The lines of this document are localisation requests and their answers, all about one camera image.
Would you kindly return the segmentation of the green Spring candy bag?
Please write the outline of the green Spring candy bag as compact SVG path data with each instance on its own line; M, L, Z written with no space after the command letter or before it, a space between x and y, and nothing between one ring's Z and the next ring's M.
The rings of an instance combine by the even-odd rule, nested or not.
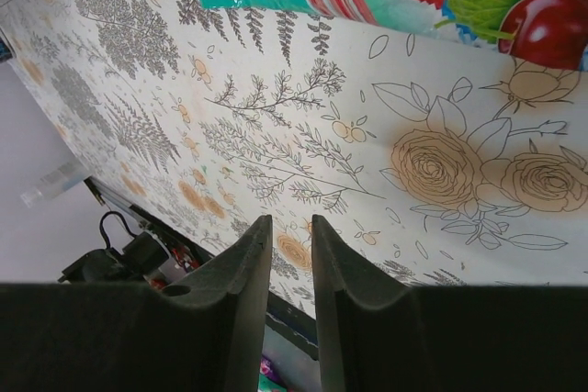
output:
M262 357L260 362L260 371L258 379L258 392L288 392L288 388L279 377L272 362Z

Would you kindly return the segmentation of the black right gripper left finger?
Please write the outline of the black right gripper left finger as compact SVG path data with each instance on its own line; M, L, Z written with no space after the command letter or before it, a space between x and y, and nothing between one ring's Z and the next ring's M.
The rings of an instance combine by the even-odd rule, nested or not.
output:
M4 284L4 391L254 391L272 219L181 281Z

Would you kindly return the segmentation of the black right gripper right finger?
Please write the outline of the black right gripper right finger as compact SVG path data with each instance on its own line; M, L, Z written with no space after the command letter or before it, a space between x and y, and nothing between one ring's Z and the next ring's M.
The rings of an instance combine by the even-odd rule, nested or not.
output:
M579 286L407 286L312 219L326 391L584 391Z

